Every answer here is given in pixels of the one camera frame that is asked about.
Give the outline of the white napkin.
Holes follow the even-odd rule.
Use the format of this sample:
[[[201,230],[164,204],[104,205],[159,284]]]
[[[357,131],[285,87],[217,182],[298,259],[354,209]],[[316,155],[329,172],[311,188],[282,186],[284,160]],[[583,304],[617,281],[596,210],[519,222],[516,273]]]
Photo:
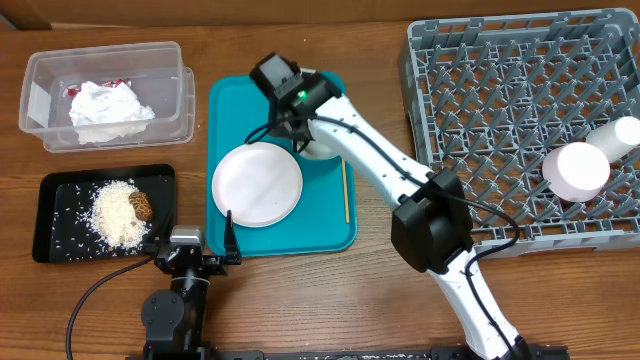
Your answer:
[[[87,81],[73,98],[69,116],[80,144],[103,143],[144,131],[155,118],[130,86],[103,87]]]

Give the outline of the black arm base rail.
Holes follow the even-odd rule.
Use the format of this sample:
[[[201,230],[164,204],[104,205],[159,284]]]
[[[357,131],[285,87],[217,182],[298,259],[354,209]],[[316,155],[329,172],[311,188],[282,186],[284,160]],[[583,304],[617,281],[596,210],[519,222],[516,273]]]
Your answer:
[[[533,360],[569,360],[568,348],[565,346],[530,345]],[[434,347],[427,351],[377,351],[377,352],[302,352],[302,353],[263,353],[261,351],[238,352],[205,352],[201,355],[170,355],[144,358],[127,356],[125,359],[215,359],[215,360],[470,360],[480,359],[472,355],[466,346]]]

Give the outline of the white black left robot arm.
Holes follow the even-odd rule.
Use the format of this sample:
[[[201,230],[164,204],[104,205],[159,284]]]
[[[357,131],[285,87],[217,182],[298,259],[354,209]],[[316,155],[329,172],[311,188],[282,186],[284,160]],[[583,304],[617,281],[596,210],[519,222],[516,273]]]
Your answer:
[[[146,329],[145,359],[214,359],[214,347],[203,340],[210,278],[224,276],[242,263],[231,212],[226,213],[223,255],[207,255],[204,233],[176,226],[155,245],[154,265],[171,277],[170,287],[151,294],[141,310]]]

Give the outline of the white paper cup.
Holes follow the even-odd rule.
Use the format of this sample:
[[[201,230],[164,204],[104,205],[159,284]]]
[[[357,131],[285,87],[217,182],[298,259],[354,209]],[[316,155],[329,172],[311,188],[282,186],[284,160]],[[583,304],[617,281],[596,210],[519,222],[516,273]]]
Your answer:
[[[598,148],[610,163],[614,163],[639,145],[640,121],[632,116],[621,117],[592,130],[586,142]]]

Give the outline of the grey bowl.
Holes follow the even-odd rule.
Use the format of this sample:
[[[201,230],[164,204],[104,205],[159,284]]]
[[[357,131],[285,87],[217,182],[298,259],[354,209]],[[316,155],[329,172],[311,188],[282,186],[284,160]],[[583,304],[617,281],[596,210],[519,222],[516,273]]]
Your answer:
[[[300,145],[299,154],[308,160],[330,160],[336,158],[338,153],[327,145],[315,140]]]

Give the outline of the red foil wrapper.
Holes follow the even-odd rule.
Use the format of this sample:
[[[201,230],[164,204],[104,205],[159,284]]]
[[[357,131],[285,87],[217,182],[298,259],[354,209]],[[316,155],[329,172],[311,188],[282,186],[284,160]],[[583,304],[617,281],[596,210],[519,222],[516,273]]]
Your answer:
[[[115,80],[111,80],[111,81],[102,83],[102,86],[103,87],[116,88],[120,84],[125,84],[127,86],[131,86],[131,79],[130,78],[115,79]],[[66,89],[65,95],[70,97],[70,98],[74,98],[80,91],[81,91],[81,86],[80,85],[71,85]]]

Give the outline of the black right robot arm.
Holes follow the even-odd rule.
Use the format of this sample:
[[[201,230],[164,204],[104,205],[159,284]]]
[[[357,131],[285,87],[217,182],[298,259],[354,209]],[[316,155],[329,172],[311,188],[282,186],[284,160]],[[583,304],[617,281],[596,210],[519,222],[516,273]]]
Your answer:
[[[470,210],[503,220],[504,212],[465,197],[450,169],[433,171],[372,127],[325,75],[271,53],[250,78],[269,103],[264,125],[245,139],[287,139],[309,160],[341,157],[364,177],[392,212],[391,241],[414,270],[429,274],[460,321],[477,359],[528,359],[530,349],[506,319],[478,266]]]

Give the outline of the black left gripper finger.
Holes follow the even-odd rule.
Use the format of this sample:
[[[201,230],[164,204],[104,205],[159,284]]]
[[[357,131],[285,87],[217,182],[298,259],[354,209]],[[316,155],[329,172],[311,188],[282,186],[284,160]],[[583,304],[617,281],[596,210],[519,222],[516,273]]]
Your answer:
[[[144,253],[157,253],[164,240],[168,237],[167,232],[171,231],[171,223],[174,220],[174,212],[167,211],[156,225],[153,225],[148,233],[147,239],[143,243]]]
[[[224,249],[226,252],[227,260],[240,260],[241,259],[241,251],[238,245],[234,221],[232,211],[228,210],[226,212],[226,224],[224,231]]]

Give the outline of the wooden chopstick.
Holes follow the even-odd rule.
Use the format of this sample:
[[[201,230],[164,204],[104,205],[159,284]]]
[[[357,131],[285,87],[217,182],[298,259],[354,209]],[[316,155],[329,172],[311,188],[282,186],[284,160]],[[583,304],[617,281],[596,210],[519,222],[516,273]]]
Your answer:
[[[344,195],[344,205],[345,205],[345,221],[347,224],[350,224],[351,216],[350,216],[350,207],[349,207],[349,190],[348,190],[348,181],[347,181],[346,161],[344,159],[341,160],[341,171],[342,171],[343,195]]]

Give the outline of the large pink plate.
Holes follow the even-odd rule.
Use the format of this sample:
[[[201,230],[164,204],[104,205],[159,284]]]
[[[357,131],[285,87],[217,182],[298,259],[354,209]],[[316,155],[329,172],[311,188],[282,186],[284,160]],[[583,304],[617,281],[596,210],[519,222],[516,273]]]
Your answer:
[[[282,147],[265,142],[241,145],[219,162],[211,180],[218,210],[241,226],[260,228],[287,217],[298,204],[303,176]]]

